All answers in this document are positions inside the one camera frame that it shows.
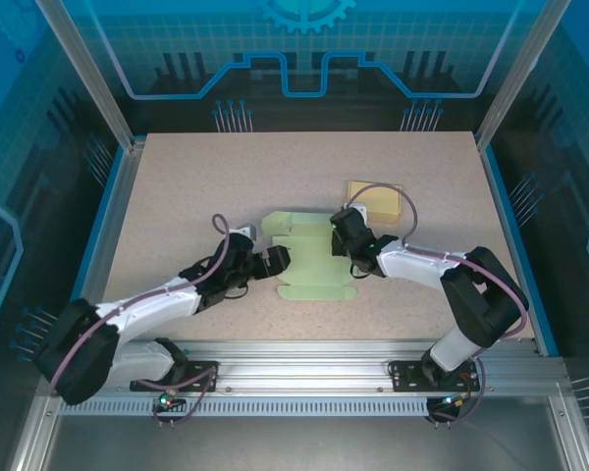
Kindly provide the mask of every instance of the metal bracket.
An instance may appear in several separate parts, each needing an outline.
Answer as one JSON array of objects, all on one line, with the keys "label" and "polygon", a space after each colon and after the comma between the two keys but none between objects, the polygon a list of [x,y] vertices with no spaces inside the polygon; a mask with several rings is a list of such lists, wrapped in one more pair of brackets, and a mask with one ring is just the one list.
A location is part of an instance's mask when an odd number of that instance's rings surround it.
[{"label": "metal bracket", "polygon": [[[454,377],[445,382],[440,388],[434,388],[428,379],[421,373],[420,361],[391,361],[389,374],[395,393],[472,393],[480,391],[480,382],[472,362],[462,363],[455,371]],[[466,374],[468,381],[455,381],[461,374]]]},{"label": "metal bracket", "polygon": [[[207,388],[208,393],[214,393],[216,391],[216,379],[218,378],[218,362],[217,361],[188,361],[184,365],[184,372],[181,375],[182,378],[191,378],[196,375],[200,375],[203,371],[208,370],[209,368],[214,368],[216,370],[216,374],[213,375],[211,384]],[[156,385],[159,386],[167,386],[174,384],[176,381],[172,378],[172,374],[175,373],[171,370],[171,372],[166,375],[160,381],[153,381]],[[206,376],[205,378],[201,378],[200,380],[192,383],[191,385],[187,385],[183,388],[179,388],[181,393],[202,393],[205,387],[207,386],[207,382],[210,381],[210,377]],[[148,386],[144,386],[137,381],[131,381],[131,385],[129,390],[133,393],[151,393],[157,390],[153,388],[149,388]]]}]

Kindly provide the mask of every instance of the yellow box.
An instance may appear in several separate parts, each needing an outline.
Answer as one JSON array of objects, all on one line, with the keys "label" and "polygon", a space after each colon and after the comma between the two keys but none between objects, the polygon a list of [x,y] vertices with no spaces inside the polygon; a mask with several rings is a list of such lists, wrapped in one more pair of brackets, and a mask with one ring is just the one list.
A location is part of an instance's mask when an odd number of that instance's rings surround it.
[{"label": "yellow box", "polygon": [[[358,191],[372,183],[374,182],[349,182],[348,199],[351,200]],[[402,213],[400,194],[390,188],[367,189],[354,202],[366,205],[367,218],[373,223],[396,223]]]}]

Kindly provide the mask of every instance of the speckled table surface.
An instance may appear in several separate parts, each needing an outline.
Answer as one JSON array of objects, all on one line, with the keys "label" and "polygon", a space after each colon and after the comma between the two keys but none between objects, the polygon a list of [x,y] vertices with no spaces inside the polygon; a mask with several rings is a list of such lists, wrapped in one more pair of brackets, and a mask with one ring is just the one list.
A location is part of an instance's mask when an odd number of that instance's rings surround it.
[{"label": "speckled table surface", "polygon": [[[333,213],[346,200],[349,180],[401,184],[419,211],[414,243],[453,251],[484,245],[512,273],[470,132],[150,134],[105,300],[157,287],[213,253],[220,240],[213,213],[233,227],[258,228],[275,210]],[[402,235],[411,224],[407,205],[402,209],[399,226],[373,225],[375,234]],[[279,283],[252,282],[246,297],[147,337],[412,340],[440,337],[454,324],[441,292],[408,281],[354,281],[358,295],[348,302],[286,301],[277,294]],[[521,336],[534,337],[529,324]]]}]

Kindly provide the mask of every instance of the purple cable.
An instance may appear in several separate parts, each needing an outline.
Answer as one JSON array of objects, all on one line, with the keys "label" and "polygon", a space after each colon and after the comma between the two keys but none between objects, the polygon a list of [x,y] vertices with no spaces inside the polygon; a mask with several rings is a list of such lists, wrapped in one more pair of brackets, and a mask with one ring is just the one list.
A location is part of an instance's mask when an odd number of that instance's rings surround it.
[{"label": "purple cable", "polygon": [[[416,206],[412,202],[412,199],[410,199],[410,197],[402,189],[399,189],[399,188],[397,188],[397,187],[395,187],[395,186],[393,186],[391,184],[388,184],[388,183],[372,183],[372,184],[369,184],[369,185],[365,186],[364,188],[360,189],[359,191],[357,191],[355,193],[355,195],[351,197],[351,199],[347,203],[347,208],[349,208],[350,205],[353,204],[353,202],[355,201],[355,199],[360,194],[362,194],[364,191],[366,191],[368,189],[371,189],[371,188],[388,188],[388,189],[392,189],[392,190],[396,191],[397,193],[399,193],[401,196],[403,196],[403,198],[407,201],[408,205],[410,206],[410,209],[412,210],[412,227],[402,237],[402,245],[405,247],[406,250],[409,250],[412,253],[416,253],[416,254],[420,254],[420,255],[426,255],[426,256],[432,256],[432,257],[436,257],[436,258],[440,258],[440,259],[445,259],[446,258],[446,254],[445,253],[442,253],[442,252],[436,252],[436,251],[432,251],[432,250],[426,250],[426,249],[423,249],[423,248],[412,248],[412,247],[409,247],[409,246],[406,245],[408,238],[410,236],[412,236],[412,234],[414,234],[414,231],[416,231],[416,227],[418,225],[419,218],[418,218],[418,214],[417,214],[417,211],[416,211]],[[498,287],[500,287],[508,296],[510,296],[510,298],[512,299],[512,301],[515,303],[515,305],[519,309],[519,313],[521,315],[521,321],[519,322],[519,325],[517,327],[515,327],[511,331],[508,331],[508,332],[504,333],[502,335],[502,339],[506,339],[508,337],[514,336],[515,334],[518,334],[519,332],[521,332],[526,327],[526,324],[528,323],[528,312],[526,311],[526,308],[524,307],[523,302],[521,302],[521,299],[519,299],[519,296],[517,296],[517,294],[512,289],[510,289],[507,286],[506,283],[504,283],[498,277],[496,277],[495,275],[493,275],[491,272],[485,270],[484,268],[482,268],[479,265],[476,265],[473,262],[470,262],[469,260],[465,260],[464,258],[456,257],[454,255],[447,255],[447,258],[449,260],[453,260],[453,261],[458,262],[458,263],[460,263],[462,265],[465,265],[465,266],[471,268],[472,270],[478,272],[479,274],[481,274],[485,278],[488,278],[493,283],[495,283]],[[478,350],[478,352],[476,354],[480,354],[480,353],[482,353],[482,351],[484,351],[484,349]]]},{"label": "purple cable", "polygon": [[[418,248],[411,247],[409,245],[406,245],[405,249],[409,252],[416,253],[418,255],[426,255],[426,256],[430,256],[430,257],[436,257],[436,258],[440,258],[441,260],[444,260],[445,258],[447,258],[448,260],[452,260],[454,262],[465,265],[466,267],[469,267],[471,270],[478,272],[480,275],[491,280],[498,287],[500,287],[503,292],[505,292],[508,296],[510,296],[510,299],[512,299],[512,301],[517,306],[517,309],[519,309],[519,313],[521,315],[521,318],[520,318],[519,325],[517,327],[515,327],[514,329],[504,333],[502,335],[502,339],[506,339],[510,336],[514,336],[515,334],[518,334],[526,327],[526,324],[528,323],[528,312],[526,311],[526,308],[524,307],[523,302],[521,302],[521,299],[519,299],[519,296],[517,296],[517,294],[512,289],[510,289],[506,283],[504,283],[502,280],[500,280],[498,277],[493,275],[488,270],[485,270],[480,265],[470,262],[469,260],[465,260],[464,258],[457,257],[455,255],[449,255],[444,252],[436,252],[434,250],[427,250],[427,249],[420,248],[420,247],[418,247]],[[480,353],[482,353],[482,351],[484,351],[484,349],[479,350],[478,353],[476,353],[476,354],[480,354]]]},{"label": "purple cable", "polygon": [[[196,376],[196,378],[198,378],[199,376],[202,376],[205,373],[209,373],[210,374],[209,380],[207,380],[207,384],[205,385],[205,388],[203,388],[203,391],[200,393],[200,396],[198,397],[198,399],[196,400],[196,402],[192,406],[192,409],[190,409],[189,412],[186,415],[184,415],[181,419],[179,419],[177,421],[171,420],[170,421],[171,427],[174,427],[175,424],[182,424],[182,423],[186,422],[186,420],[188,420],[194,414],[194,412],[196,412],[196,409],[198,409],[198,406],[200,405],[200,403],[202,402],[203,398],[205,397],[205,394],[207,393],[207,390],[209,389],[209,385],[211,384],[212,379],[214,378],[214,369],[213,368],[210,368],[209,370],[207,370],[207,371],[201,373],[200,375]],[[159,424],[159,427],[160,428],[164,425],[164,422],[162,422],[161,420],[159,420],[159,417],[157,416],[157,412],[155,410],[153,410],[153,419],[155,420],[155,422],[157,422]]]},{"label": "purple cable", "polygon": [[211,375],[215,372],[216,372],[216,370],[214,370],[214,368],[210,368],[208,370],[203,371],[200,375],[196,375],[195,377],[190,378],[189,380],[185,380],[182,383],[178,383],[177,385],[164,385],[164,386],[162,386],[162,385],[158,385],[156,383],[151,383],[148,380],[137,380],[137,382],[143,386],[146,386],[148,388],[151,388],[152,390],[157,390],[157,391],[180,390],[181,388],[185,388],[186,386],[189,386],[192,383],[200,381],[203,378],[205,378],[207,375]]},{"label": "purple cable", "polygon": [[[217,220],[219,220],[223,224],[224,229],[220,229],[218,227],[218,225],[216,224]],[[115,308],[109,314],[105,315],[100,320],[98,320],[93,326],[91,326],[89,329],[87,329],[82,336],[80,336],[80,338],[75,342],[75,344],[72,346],[72,348],[70,348],[70,351],[64,357],[63,361],[59,364],[59,367],[57,368],[55,375],[52,377],[52,380],[50,380],[50,391],[52,391],[52,392],[55,391],[55,389],[57,388],[57,383],[59,382],[59,379],[61,378],[61,375],[63,375],[64,371],[66,370],[66,368],[68,367],[68,365],[70,364],[70,362],[72,361],[74,356],[77,354],[79,349],[82,347],[82,345],[87,340],[89,340],[91,335],[94,332],[96,332],[98,329],[100,329],[100,327],[103,324],[105,324],[109,319],[118,316],[125,309],[128,309],[131,306],[133,306],[134,304],[144,301],[145,299],[148,299],[150,297],[158,296],[159,294],[165,294],[167,292],[174,292],[174,291],[178,291],[180,289],[193,287],[194,285],[207,280],[209,277],[211,277],[214,274],[214,272],[216,270],[218,270],[218,267],[220,267],[221,263],[223,263],[223,260],[225,259],[225,255],[227,255],[227,250],[229,249],[229,223],[227,222],[227,220],[225,219],[225,217],[222,214],[215,214],[212,216],[212,225],[214,226],[214,229],[216,229],[217,232],[219,232],[220,234],[222,234],[222,233],[225,234],[225,241],[223,243],[223,250],[221,251],[220,257],[218,257],[218,260],[216,260],[216,263],[209,270],[207,270],[207,272],[205,272],[203,275],[198,277],[196,280],[192,280],[190,282],[183,283],[181,285],[177,285],[175,287],[168,288],[168,289],[165,289],[165,288],[156,289],[155,291],[146,292],[144,294],[141,294],[140,296],[131,298],[127,302],[125,302],[121,306]]]},{"label": "purple cable", "polygon": [[[473,412],[475,411],[475,409],[478,408],[478,404],[482,401],[482,398],[484,397],[484,391],[486,390],[486,371],[484,369],[484,363],[482,363],[482,360],[480,358],[476,358],[475,361],[480,365],[480,376],[482,379],[482,388],[480,388],[480,394],[478,395],[478,398],[475,401],[475,404],[473,405],[473,407],[471,407],[471,409],[464,414],[462,417],[456,419],[453,415],[450,414],[446,414],[445,412],[434,412],[433,415],[438,415],[439,417],[442,417],[444,419],[448,420],[448,423],[450,425],[460,425],[460,424],[464,424],[467,427],[482,433],[483,435],[487,436],[489,439],[491,439],[494,443],[496,443],[508,456],[510,456],[510,458],[512,458],[519,466],[521,466],[521,468],[523,469],[530,469],[528,466],[526,466],[526,464],[521,461],[517,455],[515,453],[512,452],[512,450],[510,450],[507,446],[505,446],[502,442],[500,442],[500,440],[495,437],[494,435],[492,435],[490,432],[484,430],[482,427],[478,427],[475,424],[472,424],[471,422],[468,422],[467,419],[471,416],[471,414],[473,414]],[[431,423],[435,424],[437,423],[436,420],[434,420],[432,417],[428,417],[427,418]]]},{"label": "purple cable", "polygon": [[365,186],[364,188],[360,189],[359,191],[357,191],[355,193],[355,195],[351,197],[351,199],[347,203],[347,208],[349,208],[351,206],[351,204],[353,204],[353,202],[355,201],[355,199],[360,194],[362,194],[364,191],[369,190],[371,188],[388,188],[388,189],[391,189],[393,191],[396,191],[401,196],[403,196],[403,199],[405,199],[407,201],[408,205],[410,206],[410,209],[412,210],[412,227],[402,237],[402,245],[405,245],[405,242],[407,241],[407,239],[414,234],[414,231],[416,231],[416,227],[419,224],[419,216],[418,216],[418,213],[416,212],[416,206],[412,202],[412,199],[410,199],[410,197],[407,195],[407,193],[405,191],[403,191],[402,189],[399,189],[396,186],[392,186],[391,184],[388,184],[388,183],[372,183],[372,184],[369,184],[369,185]]}]

